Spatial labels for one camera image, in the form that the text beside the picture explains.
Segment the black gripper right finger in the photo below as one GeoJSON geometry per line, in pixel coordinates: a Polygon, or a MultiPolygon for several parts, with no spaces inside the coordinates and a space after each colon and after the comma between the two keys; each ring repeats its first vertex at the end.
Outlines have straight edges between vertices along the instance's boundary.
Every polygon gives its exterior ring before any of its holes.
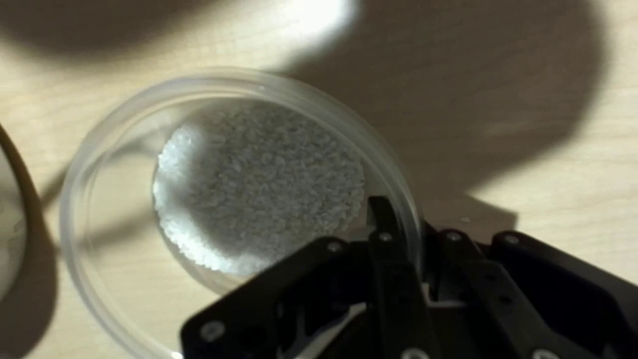
{"type": "Polygon", "coordinates": [[[439,359],[638,359],[638,286],[520,232],[425,234],[439,359]]]}

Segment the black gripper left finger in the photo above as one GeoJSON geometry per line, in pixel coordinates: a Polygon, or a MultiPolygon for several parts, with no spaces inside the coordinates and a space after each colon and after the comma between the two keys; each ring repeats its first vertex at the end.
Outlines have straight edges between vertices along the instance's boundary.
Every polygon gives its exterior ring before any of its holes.
{"type": "Polygon", "coordinates": [[[399,218],[385,198],[369,214],[369,240],[319,238],[191,316],[183,359],[293,359],[331,327],[319,359],[439,359],[399,218]]]}

